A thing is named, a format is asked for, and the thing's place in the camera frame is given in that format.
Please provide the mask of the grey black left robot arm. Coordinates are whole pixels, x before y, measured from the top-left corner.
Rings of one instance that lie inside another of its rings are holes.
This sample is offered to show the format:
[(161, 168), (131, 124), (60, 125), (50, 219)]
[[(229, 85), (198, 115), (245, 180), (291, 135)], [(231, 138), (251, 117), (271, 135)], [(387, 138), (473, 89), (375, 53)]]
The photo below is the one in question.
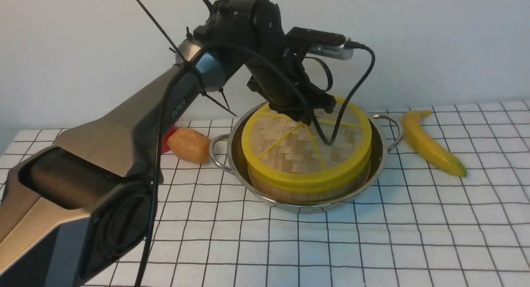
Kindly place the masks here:
[(103, 117), (60, 133), (13, 167), (1, 202), (2, 287), (81, 287), (151, 238), (161, 141), (200, 95), (242, 67), (274, 109), (310, 123), (332, 96), (302, 60), (346, 39), (304, 28), (287, 34), (269, 0), (203, 0), (210, 15), (175, 48), (176, 63)]

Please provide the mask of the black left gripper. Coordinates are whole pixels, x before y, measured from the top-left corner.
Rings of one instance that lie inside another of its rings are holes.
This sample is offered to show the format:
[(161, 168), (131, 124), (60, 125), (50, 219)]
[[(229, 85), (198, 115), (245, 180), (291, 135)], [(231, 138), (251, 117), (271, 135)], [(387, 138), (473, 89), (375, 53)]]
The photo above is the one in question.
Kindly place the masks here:
[(310, 125), (310, 116), (316, 109), (331, 113), (336, 106), (335, 97), (327, 92), (333, 85), (333, 77), (328, 65), (319, 58), (312, 57), (323, 68), (327, 87), (320, 89), (311, 82), (301, 57), (291, 51), (282, 51), (279, 55), (264, 54), (274, 65), (271, 68), (263, 60), (251, 55), (245, 62), (251, 73), (247, 87), (257, 92), (270, 104), (270, 108), (287, 115), (294, 121)]

